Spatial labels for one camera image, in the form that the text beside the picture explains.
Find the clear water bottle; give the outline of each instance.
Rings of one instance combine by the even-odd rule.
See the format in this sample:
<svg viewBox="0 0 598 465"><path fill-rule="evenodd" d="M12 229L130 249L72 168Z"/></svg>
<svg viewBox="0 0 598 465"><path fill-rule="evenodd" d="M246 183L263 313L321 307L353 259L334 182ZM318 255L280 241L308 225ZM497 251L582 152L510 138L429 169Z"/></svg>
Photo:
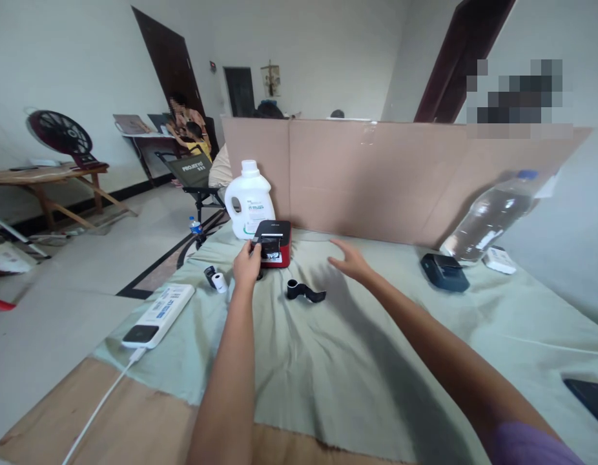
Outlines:
<svg viewBox="0 0 598 465"><path fill-rule="evenodd" d="M536 191L532 181L536 176L537 171L519 171L516 178L480 195L441 245L441 253L456 258L461 265L481 260L499 236L531 208Z"/></svg>
<svg viewBox="0 0 598 465"><path fill-rule="evenodd" d="M200 234L202 232L202 225L196 221L193 216L189 217L189 229L192 234Z"/></svg>

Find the white device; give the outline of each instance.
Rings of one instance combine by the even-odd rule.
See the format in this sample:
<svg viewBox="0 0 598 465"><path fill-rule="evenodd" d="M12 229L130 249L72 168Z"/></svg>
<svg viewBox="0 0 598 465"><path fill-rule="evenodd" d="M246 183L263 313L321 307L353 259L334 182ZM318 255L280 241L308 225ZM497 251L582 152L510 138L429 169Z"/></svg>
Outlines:
<svg viewBox="0 0 598 465"><path fill-rule="evenodd" d="M482 261L490 269L494 269L505 274L513 274L517 270L506 251L496 245L488 249Z"/></svg>
<svg viewBox="0 0 598 465"><path fill-rule="evenodd" d="M223 277L221 273L215 273L212 277L213 285L217 292L223 294L228 290L228 285L226 284L226 279Z"/></svg>
<svg viewBox="0 0 598 465"><path fill-rule="evenodd" d="M194 294L191 284L170 284L123 338L123 346L154 349Z"/></svg>
<svg viewBox="0 0 598 465"><path fill-rule="evenodd" d="M60 162L57 160L43 160L42 158L30 158L30 163L34 166L60 166Z"/></svg>

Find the folding chair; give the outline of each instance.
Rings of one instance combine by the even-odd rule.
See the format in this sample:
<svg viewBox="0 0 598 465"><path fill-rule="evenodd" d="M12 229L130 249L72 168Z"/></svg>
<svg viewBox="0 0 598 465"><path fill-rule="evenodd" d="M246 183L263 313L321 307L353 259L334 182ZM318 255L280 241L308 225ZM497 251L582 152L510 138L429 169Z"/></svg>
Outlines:
<svg viewBox="0 0 598 465"><path fill-rule="evenodd" d="M191 194L196 200L196 209L198 211L198 221L202 226L202 233L196 239L196 250L212 234L211 230L225 223L221 222L226 216L226 206L218 194L219 187L209 187L209 171L211 171L211 162L209 158L196 147L196 154L179 158L178 155L170 152L155 152L155 155L168 167L170 172L183 185L183 191ZM209 197L217 200L215 203L203 203ZM202 209L215 208L220 211L215 212L209 219L202 223Z"/></svg>

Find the white plastic bottle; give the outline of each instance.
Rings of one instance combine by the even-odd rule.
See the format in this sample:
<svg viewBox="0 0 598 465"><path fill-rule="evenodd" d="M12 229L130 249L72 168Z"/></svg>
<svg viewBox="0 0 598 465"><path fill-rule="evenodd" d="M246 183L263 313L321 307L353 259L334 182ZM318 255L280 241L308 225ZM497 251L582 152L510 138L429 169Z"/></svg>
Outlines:
<svg viewBox="0 0 598 465"><path fill-rule="evenodd" d="M536 176L537 171L519 171L516 178L480 195L441 245L441 253L456 258L461 265L481 260L499 236L531 208L536 191L531 182Z"/></svg>
<svg viewBox="0 0 598 465"><path fill-rule="evenodd" d="M241 166L241 176L233 179L226 188L224 203L234 235L239 239L251 239L262 220L275 220L275 212L269 196L271 184L260 174L256 162L243 160ZM239 201L240 212L234 210L233 198Z"/></svg>

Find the white wall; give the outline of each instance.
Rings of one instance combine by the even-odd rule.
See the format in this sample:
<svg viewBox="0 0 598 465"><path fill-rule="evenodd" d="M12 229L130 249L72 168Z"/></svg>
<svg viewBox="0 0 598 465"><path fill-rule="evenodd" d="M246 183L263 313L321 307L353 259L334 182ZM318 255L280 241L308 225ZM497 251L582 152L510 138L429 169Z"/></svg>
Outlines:
<svg viewBox="0 0 598 465"><path fill-rule="evenodd" d="M596 129L562 168L555 196L500 244L598 322L598 0L518 0L489 54L489 73L528 74L538 58L563 59L572 107L561 114Z"/></svg>
<svg viewBox="0 0 598 465"><path fill-rule="evenodd" d="M92 153L110 164L109 173L99 177L103 189L115 191L146 180L112 117L167 108L131 4L185 38L206 112L214 117L223 112L217 77L209 71L210 24L194 2L0 2L0 169L25 165L30 157L70 159L46 149L26 130L26 109L51 109L81 124L92 138ZM219 135L221 127L218 117ZM153 176L167 172L157 160L149 165ZM48 193L67 205L90 197L74 181L52 186ZM38 214L36 199L15 188L0 188L0 216L6 221Z"/></svg>
<svg viewBox="0 0 598 465"><path fill-rule="evenodd" d="M265 98L260 68L280 66L282 111L326 118L381 117L409 0L218 0L213 10L220 86L223 67L250 67L254 98ZM225 102L231 114L229 102Z"/></svg>
<svg viewBox="0 0 598 465"><path fill-rule="evenodd" d="M402 42L381 119L413 121L461 0L414 0L407 10Z"/></svg>

